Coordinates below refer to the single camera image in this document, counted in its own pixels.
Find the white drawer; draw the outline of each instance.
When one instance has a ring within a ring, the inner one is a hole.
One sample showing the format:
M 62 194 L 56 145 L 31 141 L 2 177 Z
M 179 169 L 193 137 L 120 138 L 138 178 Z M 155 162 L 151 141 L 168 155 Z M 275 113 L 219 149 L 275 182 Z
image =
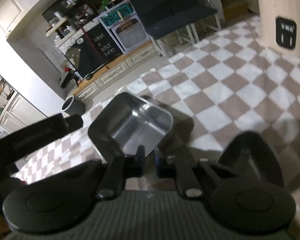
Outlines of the white drawer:
M 119 63 L 117 66 L 109 69 L 106 73 L 104 73 L 101 77 L 96 80 L 98 86 L 102 87 L 107 84 L 109 81 L 113 80 L 115 77 L 119 76 L 122 72 L 129 69 L 129 65 L 123 61 Z
M 92 82 L 86 88 L 84 88 L 80 93 L 78 93 L 75 97 L 80 99 L 81 101 L 87 101 L 92 99 L 92 97 L 96 94 L 96 92 L 100 89 L 100 87 Z
M 149 44 L 148 46 L 144 47 L 143 49 L 139 50 L 138 52 L 132 54 L 130 57 L 126 59 L 126 62 L 131 67 L 140 61 L 146 59 L 150 55 L 156 53 L 156 50 L 153 44 Z

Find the kitchen shelf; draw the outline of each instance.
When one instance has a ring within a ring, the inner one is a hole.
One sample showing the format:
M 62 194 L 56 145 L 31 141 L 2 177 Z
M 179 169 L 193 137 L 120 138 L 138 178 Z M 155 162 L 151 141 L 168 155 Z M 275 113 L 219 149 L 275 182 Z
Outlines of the kitchen shelf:
M 53 32 L 55 32 L 63 23 L 65 23 L 68 19 L 68 17 L 63 17 L 60 21 L 56 23 L 47 33 L 46 36 L 50 36 Z
M 64 44 L 70 37 L 72 37 L 73 35 L 75 35 L 77 33 L 76 30 L 68 33 L 61 41 L 58 41 L 56 44 L 56 47 L 59 48 L 62 44 Z

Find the brown and white checkered cloth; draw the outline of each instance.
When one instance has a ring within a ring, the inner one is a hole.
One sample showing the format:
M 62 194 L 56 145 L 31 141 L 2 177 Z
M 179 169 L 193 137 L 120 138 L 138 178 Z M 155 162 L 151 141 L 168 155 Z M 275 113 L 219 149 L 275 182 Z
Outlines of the brown and white checkered cloth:
M 215 159 L 240 131 L 260 132 L 276 149 L 300 210 L 300 58 L 260 46 L 258 28 L 252 17 L 219 31 L 120 91 L 170 110 L 180 131 L 169 150 L 193 158 Z M 111 99 L 94 102 L 81 130 L 39 150 L 17 177 L 32 183 L 99 158 L 87 129 Z

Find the wooden countertop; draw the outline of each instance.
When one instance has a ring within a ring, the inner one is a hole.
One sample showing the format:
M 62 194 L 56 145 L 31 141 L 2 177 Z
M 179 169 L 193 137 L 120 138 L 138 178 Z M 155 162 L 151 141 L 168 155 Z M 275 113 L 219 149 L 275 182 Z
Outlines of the wooden countertop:
M 144 44 L 142 44 L 140 47 L 138 47 L 137 49 L 129 52 L 127 55 L 120 55 L 119 57 L 117 57 L 114 61 L 111 61 L 109 64 L 103 66 L 102 68 L 100 68 L 90 80 L 83 80 L 82 83 L 79 84 L 79 87 L 72 92 L 71 95 L 76 96 L 77 94 L 79 94 L 84 88 L 86 88 L 88 85 L 90 85 L 92 82 L 94 82 L 95 80 L 97 80 L 99 77 L 101 77 L 104 73 L 106 73 L 109 69 L 113 68 L 114 66 L 117 66 L 120 62 L 123 62 L 126 58 L 130 57 L 132 54 L 136 53 L 137 51 L 143 49 L 144 47 L 148 46 L 149 44 L 151 44 L 152 41 L 148 41 Z

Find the license plate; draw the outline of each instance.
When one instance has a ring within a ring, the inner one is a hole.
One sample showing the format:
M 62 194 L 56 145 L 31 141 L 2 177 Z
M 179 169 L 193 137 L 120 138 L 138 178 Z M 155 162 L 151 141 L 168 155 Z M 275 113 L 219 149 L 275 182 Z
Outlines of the license plate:
M 112 12 L 110 12 L 107 16 L 104 16 L 101 18 L 101 20 L 104 22 L 104 24 L 109 27 L 119 21 L 121 21 L 121 18 L 118 14 L 118 12 L 121 14 L 123 18 L 129 16 L 133 13 L 133 9 L 130 6 L 130 4 L 125 3 L 118 8 L 114 9 Z

